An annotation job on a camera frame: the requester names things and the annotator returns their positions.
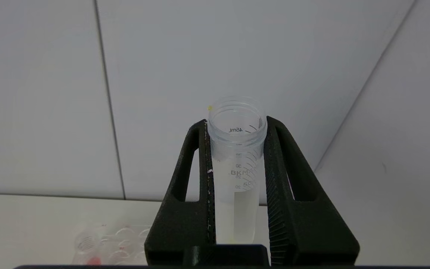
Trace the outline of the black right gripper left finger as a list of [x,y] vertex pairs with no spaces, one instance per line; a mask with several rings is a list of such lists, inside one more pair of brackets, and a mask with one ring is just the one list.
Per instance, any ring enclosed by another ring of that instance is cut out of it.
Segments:
[[[199,154],[199,199],[186,201],[191,165]],[[214,179],[206,120],[193,124],[185,137],[172,179],[145,240],[149,264],[182,264],[184,252],[216,244]]]

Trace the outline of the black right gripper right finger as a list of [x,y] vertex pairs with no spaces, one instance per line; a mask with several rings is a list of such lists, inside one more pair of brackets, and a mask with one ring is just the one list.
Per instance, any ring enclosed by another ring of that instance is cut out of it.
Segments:
[[353,265],[360,245],[285,125],[267,117],[264,142],[272,265]]

